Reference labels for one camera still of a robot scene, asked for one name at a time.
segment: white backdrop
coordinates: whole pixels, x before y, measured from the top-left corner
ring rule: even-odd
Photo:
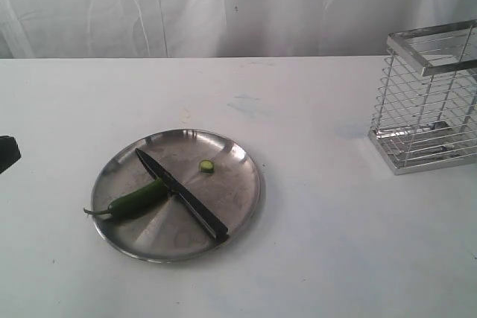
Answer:
[[[0,0],[1,57],[381,54],[477,0]]]

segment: green chili pepper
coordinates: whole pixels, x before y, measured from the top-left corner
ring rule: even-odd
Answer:
[[[140,188],[132,193],[119,197],[111,202],[105,210],[91,211],[83,209],[90,215],[111,214],[114,217],[125,217],[135,214],[152,203],[162,199],[167,195],[168,189],[162,179],[157,178],[152,183]]]

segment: metal wire rack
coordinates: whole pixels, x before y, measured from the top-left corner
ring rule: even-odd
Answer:
[[[369,138],[395,174],[477,158],[477,20],[390,34]]]

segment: stainless steel plate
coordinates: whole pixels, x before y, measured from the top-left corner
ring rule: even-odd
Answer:
[[[134,150],[140,148],[161,163],[229,229],[232,240],[248,222],[260,197],[259,172],[234,141],[202,130],[169,130],[135,141],[104,167],[92,191],[93,210],[152,181]],[[199,172],[211,159],[214,174]],[[218,247],[175,196],[138,217],[114,221],[94,218],[96,229],[126,255],[152,262],[185,260]]]

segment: black object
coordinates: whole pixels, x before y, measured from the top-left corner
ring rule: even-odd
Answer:
[[[224,241],[228,238],[229,229],[216,217],[198,198],[187,188],[178,182],[161,164],[156,162],[143,150],[136,148],[136,155],[144,168],[154,178],[161,178],[169,190],[176,192],[182,198],[186,208],[192,213],[198,223],[207,233],[217,241]]]
[[[21,157],[22,155],[14,137],[0,136],[0,174]]]

